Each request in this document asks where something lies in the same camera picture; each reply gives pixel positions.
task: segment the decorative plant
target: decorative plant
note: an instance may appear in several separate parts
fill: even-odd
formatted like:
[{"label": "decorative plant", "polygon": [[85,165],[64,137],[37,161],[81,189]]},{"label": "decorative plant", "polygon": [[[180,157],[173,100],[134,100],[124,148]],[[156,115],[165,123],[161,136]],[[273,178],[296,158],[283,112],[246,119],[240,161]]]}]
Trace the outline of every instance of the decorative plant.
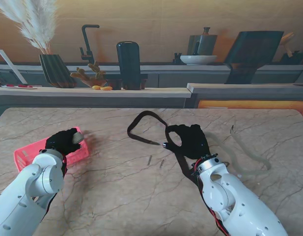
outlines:
[{"label": "decorative plant", "polygon": [[0,0],[0,12],[18,23],[21,34],[43,54],[52,54],[56,0]]},{"label": "decorative plant", "polygon": [[71,77],[79,78],[82,81],[93,81],[96,85],[104,85],[107,81],[105,79],[105,71],[100,70],[99,64],[95,61],[94,64],[88,64],[88,67],[96,73],[96,76],[89,77],[85,74],[85,70],[77,67],[77,72],[71,73]]}]

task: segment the black glove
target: black glove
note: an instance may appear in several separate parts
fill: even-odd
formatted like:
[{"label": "black glove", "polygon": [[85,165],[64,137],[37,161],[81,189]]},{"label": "black glove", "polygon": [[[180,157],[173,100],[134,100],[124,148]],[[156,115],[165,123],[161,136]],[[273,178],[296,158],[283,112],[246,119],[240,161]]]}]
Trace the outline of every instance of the black glove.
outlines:
[{"label": "black glove", "polygon": [[177,146],[173,142],[164,143],[166,149],[194,160],[206,154],[210,155],[207,139],[198,124],[193,124],[190,127],[184,124],[171,125],[167,127],[167,130],[178,134],[182,145]]},{"label": "black glove", "polygon": [[72,128],[65,131],[60,131],[47,139],[45,144],[46,149],[55,149],[63,155],[68,155],[76,150],[80,149],[79,144],[73,144],[73,135],[77,133],[76,128]]}]

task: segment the faucet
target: faucet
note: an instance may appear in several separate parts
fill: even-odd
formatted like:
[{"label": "faucet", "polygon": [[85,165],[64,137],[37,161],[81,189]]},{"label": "faucet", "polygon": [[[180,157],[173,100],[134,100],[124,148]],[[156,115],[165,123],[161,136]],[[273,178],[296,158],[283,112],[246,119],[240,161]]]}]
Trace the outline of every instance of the faucet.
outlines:
[{"label": "faucet", "polygon": [[81,53],[82,53],[82,59],[83,60],[88,60],[89,63],[94,64],[94,58],[93,58],[93,54],[92,51],[90,50],[90,46],[89,46],[89,42],[88,42],[88,38],[87,38],[87,34],[86,34],[86,28],[99,28],[99,25],[83,25],[82,27],[82,31],[83,31],[83,38],[84,38],[84,42],[86,44],[86,48],[87,48],[87,52],[86,55],[83,53],[83,48],[80,47]]}]

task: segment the wall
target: wall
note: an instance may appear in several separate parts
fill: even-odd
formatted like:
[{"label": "wall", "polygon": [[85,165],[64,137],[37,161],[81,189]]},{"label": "wall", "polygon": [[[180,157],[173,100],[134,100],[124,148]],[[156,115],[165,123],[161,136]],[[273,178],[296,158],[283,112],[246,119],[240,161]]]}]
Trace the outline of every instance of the wall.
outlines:
[{"label": "wall", "polygon": [[[116,44],[131,40],[140,45],[140,60],[171,61],[174,52],[187,51],[191,34],[210,26],[218,34],[214,54],[222,61],[238,32],[293,31],[292,50],[303,49],[303,0],[59,0],[58,27],[51,41],[54,54],[65,62],[82,61],[85,45],[81,27],[88,29],[91,49],[99,61],[117,61]],[[0,49],[14,62],[39,61],[39,50],[18,33],[16,25],[0,14]],[[284,49],[280,46],[276,59]]]}]

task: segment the white bowl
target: white bowl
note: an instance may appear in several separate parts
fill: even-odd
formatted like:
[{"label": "white bowl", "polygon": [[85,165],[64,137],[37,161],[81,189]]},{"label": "white bowl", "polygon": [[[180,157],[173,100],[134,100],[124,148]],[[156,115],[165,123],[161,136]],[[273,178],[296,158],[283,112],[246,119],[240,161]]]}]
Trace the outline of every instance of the white bowl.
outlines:
[{"label": "white bowl", "polygon": [[217,56],[181,56],[182,62],[186,65],[207,65],[216,59]]}]

